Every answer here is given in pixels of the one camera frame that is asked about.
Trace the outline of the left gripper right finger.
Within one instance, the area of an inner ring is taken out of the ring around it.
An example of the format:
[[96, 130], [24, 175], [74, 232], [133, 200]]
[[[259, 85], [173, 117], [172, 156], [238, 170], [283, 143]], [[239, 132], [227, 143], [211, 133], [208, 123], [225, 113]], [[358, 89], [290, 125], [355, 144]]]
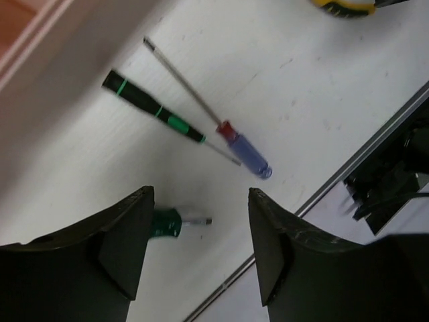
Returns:
[[261, 302], [271, 321], [427, 321], [428, 235], [367, 245], [337, 237], [249, 190]]

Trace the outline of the black green precision screwdriver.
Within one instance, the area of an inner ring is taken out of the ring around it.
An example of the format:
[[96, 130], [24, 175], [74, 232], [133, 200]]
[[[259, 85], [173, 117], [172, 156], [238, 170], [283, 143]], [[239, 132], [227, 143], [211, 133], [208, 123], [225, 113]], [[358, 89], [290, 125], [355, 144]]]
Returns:
[[180, 116], [156, 101], [150, 94], [146, 93], [142, 88], [135, 85], [128, 78], [119, 74], [116, 70], [112, 69], [109, 71], [102, 83], [102, 87], [110, 90], [110, 92], [114, 93], [117, 97], [128, 102], [141, 112], [156, 118], [158, 121], [164, 123], [166, 126], [185, 138], [188, 138], [197, 144], [208, 146], [227, 160], [241, 166], [240, 161], [209, 143], [206, 140], [206, 136], [201, 131], [197, 130]]

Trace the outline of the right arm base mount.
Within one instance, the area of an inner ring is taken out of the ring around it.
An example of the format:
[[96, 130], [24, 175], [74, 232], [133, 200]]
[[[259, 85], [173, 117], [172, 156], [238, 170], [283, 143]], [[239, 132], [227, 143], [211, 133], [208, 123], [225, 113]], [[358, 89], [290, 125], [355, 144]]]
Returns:
[[418, 194], [422, 188], [420, 175], [427, 183], [427, 116], [398, 128], [345, 179], [358, 210], [370, 209], [353, 219], [364, 219], [377, 235], [409, 201], [408, 197]]

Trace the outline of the yellow black pliers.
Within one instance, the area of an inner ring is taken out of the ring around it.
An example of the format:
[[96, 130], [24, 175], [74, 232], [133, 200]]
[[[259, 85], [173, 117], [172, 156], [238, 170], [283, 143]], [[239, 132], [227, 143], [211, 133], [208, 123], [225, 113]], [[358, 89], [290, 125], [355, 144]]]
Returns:
[[367, 17], [368, 15], [374, 14], [376, 10], [373, 3], [357, 3], [340, 0], [311, 0], [310, 2], [326, 14], [344, 19]]

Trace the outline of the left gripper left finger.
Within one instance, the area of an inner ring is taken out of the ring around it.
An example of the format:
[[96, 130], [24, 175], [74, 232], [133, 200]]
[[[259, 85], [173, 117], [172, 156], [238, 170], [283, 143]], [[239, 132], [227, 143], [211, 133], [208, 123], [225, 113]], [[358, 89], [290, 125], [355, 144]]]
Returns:
[[154, 188], [28, 244], [1, 247], [2, 321], [125, 321], [136, 299]]

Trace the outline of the dark green stubby screwdriver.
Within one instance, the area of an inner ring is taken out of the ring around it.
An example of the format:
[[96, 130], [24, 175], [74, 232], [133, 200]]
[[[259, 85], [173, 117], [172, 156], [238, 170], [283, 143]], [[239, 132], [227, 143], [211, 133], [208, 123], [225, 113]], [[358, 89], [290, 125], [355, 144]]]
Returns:
[[156, 207], [150, 227], [150, 238], [177, 238], [183, 227], [199, 227], [212, 224], [212, 217], [205, 216], [193, 206]]

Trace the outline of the blue red screwdriver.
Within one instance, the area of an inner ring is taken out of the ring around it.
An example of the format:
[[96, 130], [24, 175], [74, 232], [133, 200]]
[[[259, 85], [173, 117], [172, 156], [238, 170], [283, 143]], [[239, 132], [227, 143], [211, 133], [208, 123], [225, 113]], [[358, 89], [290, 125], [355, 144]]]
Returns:
[[234, 153], [234, 155], [236, 155], [236, 157], [238, 157], [247, 169], [260, 179], [266, 180], [270, 178], [273, 173], [272, 167], [262, 154], [253, 146], [253, 144], [243, 134], [239, 133], [229, 121], [222, 121], [215, 114], [196, 89], [185, 79], [182, 73], [147, 36], [143, 38], [143, 44], [215, 122], [217, 125], [217, 133], [223, 137], [229, 149]]

